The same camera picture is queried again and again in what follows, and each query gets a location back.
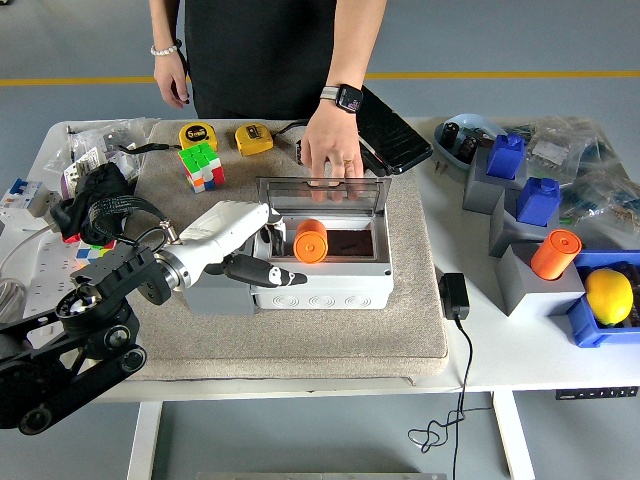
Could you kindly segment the person's right hand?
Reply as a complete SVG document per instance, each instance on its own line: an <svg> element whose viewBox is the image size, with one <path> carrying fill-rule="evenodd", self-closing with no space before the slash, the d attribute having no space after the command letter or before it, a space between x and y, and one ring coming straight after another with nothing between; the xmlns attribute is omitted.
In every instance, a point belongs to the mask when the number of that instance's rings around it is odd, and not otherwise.
<svg viewBox="0 0 640 480"><path fill-rule="evenodd" d="M155 57L154 79L166 104L177 109L189 104L186 67L178 50Z"/></svg>

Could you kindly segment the person's left hand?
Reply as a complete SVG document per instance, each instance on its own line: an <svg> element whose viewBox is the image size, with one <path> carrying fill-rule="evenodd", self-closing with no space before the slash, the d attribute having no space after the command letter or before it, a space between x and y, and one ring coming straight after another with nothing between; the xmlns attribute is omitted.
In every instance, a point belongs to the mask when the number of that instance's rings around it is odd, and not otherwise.
<svg viewBox="0 0 640 480"><path fill-rule="evenodd" d="M321 100L303 134L300 159L311 179L323 178L327 169L332 178L362 178L356 115Z"/></svg>

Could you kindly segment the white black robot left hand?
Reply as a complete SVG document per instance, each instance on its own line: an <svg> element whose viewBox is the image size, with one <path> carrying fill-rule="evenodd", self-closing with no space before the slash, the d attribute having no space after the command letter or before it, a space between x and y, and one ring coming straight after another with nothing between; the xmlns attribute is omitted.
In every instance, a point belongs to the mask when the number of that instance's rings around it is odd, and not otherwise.
<svg viewBox="0 0 640 480"><path fill-rule="evenodd" d="M273 246L283 247L283 217L268 204L231 200L216 203L180 234L179 244L166 246L160 254L176 273L174 289L190 288L208 265L220 265L227 277L249 285L276 288L305 284L307 277L302 273L236 252L263 229L271 233Z"/></svg>

